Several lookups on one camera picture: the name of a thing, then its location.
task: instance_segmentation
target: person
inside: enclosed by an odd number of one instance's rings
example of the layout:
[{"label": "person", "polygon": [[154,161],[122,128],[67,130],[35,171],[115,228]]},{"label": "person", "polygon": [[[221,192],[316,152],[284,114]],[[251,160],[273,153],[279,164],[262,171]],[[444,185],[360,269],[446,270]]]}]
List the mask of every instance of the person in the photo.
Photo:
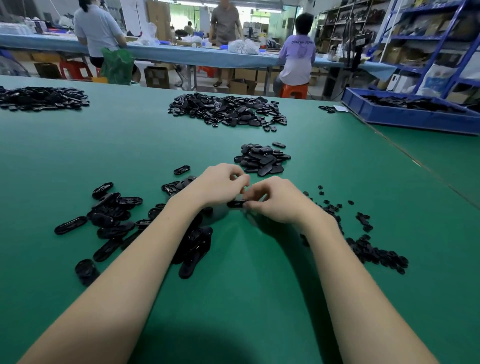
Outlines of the person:
[{"label": "person", "polygon": [[[73,16],[75,35],[78,41],[88,46],[90,62],[97,68],[102,68],[104,58],[103,48],[118,50],[127,47],[127,40],[113,16],[99,7],[97,0],[79,0],[80,9]],[[140,82],[140,70],[133,65],[133,78]]]},{"label": "person", "polygon": [[276,97],[280,97],[283,85],[299,86],[310,82],[316,50],[315,43],[308,36],[312,24],[312,14],[303,13],[295,19],[297,35],[287,38],[278,55],[285,67],[273,82]]},{"label": "person", "polygon": [[[210,34],[214,34],[216,30],[216,45],[224,46],[229,42],[237,39],[235,34],[238,30],[240,39],[243,39],[243,29],[240,24],[239,11],[235,6],[230,4],[229,0],[220,0],[218,5],[212,12],[212,20],[210,25]],[[213,84],[214,87],[219,87],[222,84],[222,69],[217,69],[217,82]],[[228,70],[228,79],[233,75],[233,69]]]},{"label": "person", "polygon": [[19,363],[128,362],[189,224],[201,209],[225,204],[238,194],[248,200],[247,211],[295,224],[306,235],[322,283],[317,289],[323,288],[343,362],[437,363],[350,249],[332,216],[289,180],[275,176],[246,191],[249,186],[250,176],[237,165],[207,168],[170,198]]},{"label": "person", "polygon": [[185,26],[184,30],[189,34],[193,35],[192,22],[188,22],[188,25]]}]

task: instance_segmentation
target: purple shirt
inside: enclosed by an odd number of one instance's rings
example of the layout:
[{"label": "purple shirt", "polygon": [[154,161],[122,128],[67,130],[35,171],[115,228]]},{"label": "purple shirt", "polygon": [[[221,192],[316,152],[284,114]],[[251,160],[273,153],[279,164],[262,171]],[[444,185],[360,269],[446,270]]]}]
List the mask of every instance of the purple shirt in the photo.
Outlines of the purple shirt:
[{"label": "purple shirt", "polygon": [[315,43],[309,36],[289,36],[278,55],[285,62],[280,80],[290,86],[307,84],[315,62],[315,52]]}]

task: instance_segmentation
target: hand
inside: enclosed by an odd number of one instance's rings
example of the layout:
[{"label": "hand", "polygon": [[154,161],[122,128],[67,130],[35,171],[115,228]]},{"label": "hand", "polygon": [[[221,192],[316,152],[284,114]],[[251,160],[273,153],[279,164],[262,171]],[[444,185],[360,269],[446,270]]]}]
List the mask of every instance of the hand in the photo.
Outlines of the hand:
[{"label": "hand", "polygon": [[[265,200],[258,202],[265,195]],[[243,198],[249,200],[243,205],[244,208],[277,222],[301,225],[311,216],[330,218],[330,215],[300,192],[292,182],[277,176],[254,184]]]},{"label": "hand", "polygon": [[245,192],[250,186],[250,176],[239,166],[221,163],[208,167],[195,181],[180,194],[190,194],[201,208],[226,204]]}]

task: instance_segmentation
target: light blue shirt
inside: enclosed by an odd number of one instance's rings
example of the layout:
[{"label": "light blue shirt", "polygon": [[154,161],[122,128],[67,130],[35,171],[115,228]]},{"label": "light blue shirt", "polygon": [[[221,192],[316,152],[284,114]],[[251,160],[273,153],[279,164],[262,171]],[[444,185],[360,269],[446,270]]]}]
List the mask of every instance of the light blue shirt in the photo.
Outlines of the light blue shirt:
[{"label": "light blue shirt", "polygon": [[103,58],[102,49],[119,50],[115,37],[123,35],[110,13],[97,5],[89,5],[88,12],[78,9],[73,16],[75,35],[86,38],[90,57]]}]

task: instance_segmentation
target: blue plastic crate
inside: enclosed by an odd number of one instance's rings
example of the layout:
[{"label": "blue plastic crate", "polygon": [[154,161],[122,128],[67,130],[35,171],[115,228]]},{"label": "blue plastic crate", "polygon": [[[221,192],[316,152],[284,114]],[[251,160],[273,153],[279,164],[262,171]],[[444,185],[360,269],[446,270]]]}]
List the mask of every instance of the blue plastic crate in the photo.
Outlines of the blue plastic crate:
[{"label": "blue plastic crate", "polygon": [[451,133],[480,134],[480,114],[463,108],[457,104],[436,97],[429,97],[433,102],[464,110],[464,114],[446,112],[431,112],[391,108],[372,104],[363,96],[405,97],[408,99],[425,98],[418,95],[395,94],[388,91],[364,90],[347,88],[343,93],[342,102],[362,120],[369,124],[403,126],[408,128],[438,130]]}]

